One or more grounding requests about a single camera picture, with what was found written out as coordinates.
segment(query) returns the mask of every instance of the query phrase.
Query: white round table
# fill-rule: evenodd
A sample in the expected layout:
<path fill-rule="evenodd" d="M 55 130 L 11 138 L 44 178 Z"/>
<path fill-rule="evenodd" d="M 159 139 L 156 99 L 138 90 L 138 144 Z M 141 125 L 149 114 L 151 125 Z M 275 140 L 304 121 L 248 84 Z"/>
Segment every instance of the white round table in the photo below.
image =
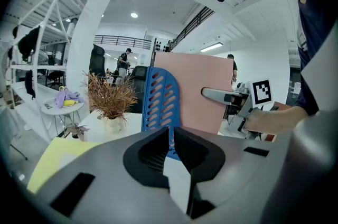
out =
<path fill-rule="evenodd" d="M 79 120 L 81 121 L 78 110 L 80 108 L 82 108 L 83 105 L 84 105 L 84 103 L 78 102 L 78 103 L 75 103 L 72 106 L 65 106 L 65 107 L 58 108 L 56 103 L 55 103 L 55 99 L 52 99 L 52 100 L 47 101 L 43 106 L 41 106 L 41 111 L 43 113 L 47 114 L 47 115 L 54 116 L 55 130 L 58 133 L 56 116 L 60 117 L 60 119 L 61 119 L 61 121 L 63 122 L 63 125 L 64 125 L 63 130 L 65 130 L 66 127 L 67 127 L 66 124 L 65 124 L 66 116 L 71 120 L 72 123 L 74 123 L 74 113 L 76 112 L 78 117 L 79 117 Z"/>

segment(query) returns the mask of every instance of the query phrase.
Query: robotic arm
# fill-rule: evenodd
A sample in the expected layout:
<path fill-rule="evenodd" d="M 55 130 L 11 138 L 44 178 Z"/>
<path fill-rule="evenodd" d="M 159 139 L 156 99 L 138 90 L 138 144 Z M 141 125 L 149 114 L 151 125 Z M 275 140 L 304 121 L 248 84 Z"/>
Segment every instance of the robotic arm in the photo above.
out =
<path fill-rule="evenodd" d="M 243 129 L 247 117 L 255 109 L 258 109 L 258 106 L 273 102 L 268 79 L 240 83 L 234 91 L 202 88 L 201 94 L 204 97 L 227 105 L 227 113 L 229 113 L 230 109 L 234 111 L 234 116 L 231 117 L 227 130 L 240 133 L 246 139 L 255 139 L 258 136 L 257 132 Z"/>

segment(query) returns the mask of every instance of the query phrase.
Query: purple cloth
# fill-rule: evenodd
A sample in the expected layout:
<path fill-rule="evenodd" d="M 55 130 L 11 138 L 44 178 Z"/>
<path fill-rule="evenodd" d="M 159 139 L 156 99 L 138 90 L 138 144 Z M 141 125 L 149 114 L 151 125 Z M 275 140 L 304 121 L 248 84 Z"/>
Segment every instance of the purple cloth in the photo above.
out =
<path fill-rule="evenodd" d="M 58 96 L 55 99 L 55 102 L 57 104 L 58 108 L 61 108 L 63 106 L 63 101 L 65 100 L 74 100 L 81 103 L 84 103 L 85 100 L 80 96 L 78 92 L 72 93 L 70 90 L 65 89 L 61 92 L 59 92 Z"/>

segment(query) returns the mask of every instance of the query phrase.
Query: black office chair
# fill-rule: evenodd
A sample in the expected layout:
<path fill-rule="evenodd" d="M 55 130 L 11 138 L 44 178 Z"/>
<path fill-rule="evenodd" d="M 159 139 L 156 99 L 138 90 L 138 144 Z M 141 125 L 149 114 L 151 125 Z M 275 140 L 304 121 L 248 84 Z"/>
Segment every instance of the black office chair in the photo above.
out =
<path fill-rule="evenodd" d="M 145 90 L 144 87 L 147 79 L 147 68 L 147 66 L 136 66 L 132 71 L 132 75 L 130 76 L 130 82 L 132 83 L 137 98 L 137 103 L 132 105 L 130 110 L 131 113 L 142 113 Z"/>
<path fill-rule="evenodd" d="M 64 72 L 63 71 L 53 71 L 50 74 L 48 74 L 47 79 L 52 80 L 52 83 L 47 84 L 46 79 L 46 86 L 49 86 L 52 88 L 53 86 L 63 86 L 63 83 L 61 82 L 61 78 L 64 78 Z"/>
<path fill-rule="evenodd" d="M 89 73 L 94 73 L 99 78 L 105 78 L 105 50 L 97 45 L 94 45 L 91 51 L 89 62 Z"/>
<path fill-rule="evenodd" d="M 48 65 L 53 66 L 55 65 L 55 58 L 53 55 L 48 55 Z M 57 90 L 59 90 L 60 86 L 65 86 L 65 78 L 64 78 L 64 71 L 52 71 L 49 73 L 49 70 L 46 71 L 46 82 L 45 86 L 52 88 L 53 86 L 58 86 Z"/>

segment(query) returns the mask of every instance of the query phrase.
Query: white column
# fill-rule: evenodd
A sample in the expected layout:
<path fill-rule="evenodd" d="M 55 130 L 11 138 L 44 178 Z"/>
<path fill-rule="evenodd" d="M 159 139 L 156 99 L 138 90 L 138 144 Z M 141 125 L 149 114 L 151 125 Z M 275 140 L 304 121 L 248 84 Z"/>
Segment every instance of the white column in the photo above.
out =
<path fill-rule="evenodd" d="M 102 15 L 110 0 L 88 0 L 76 24 L 67 62 L 67 87 L 85 96 L 91 50 Z"/>

